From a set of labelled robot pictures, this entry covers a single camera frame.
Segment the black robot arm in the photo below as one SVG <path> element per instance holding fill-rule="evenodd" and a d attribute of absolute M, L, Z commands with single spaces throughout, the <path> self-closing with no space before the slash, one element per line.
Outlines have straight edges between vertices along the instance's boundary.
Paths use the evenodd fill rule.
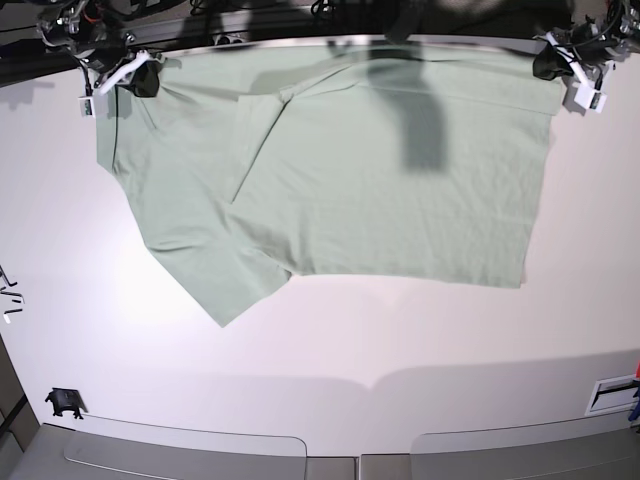
<path fill-rule="evenodd" d="M 547 81 L 573 77 L 601 91 L 614 62 L 639 48 L 639 3 L 623 0 L 606 5 L 602 20 L 587 16 L 580 24 L 547 31 L 541 37 L 546 46 L 533 61 L 533 75 Z"/>
<path fill-rule="evenodd" d="M 132 1 L 130 5 L 124 12 L 112 1 L 46 1 L 38 16 L 43 43 L 71 56 L 90 97 L 117 87 L 139 98 L 158 93 L 162 56 L 136 47 L 136 35 L 125 24 L 161 12 L 163 3 Z"/>

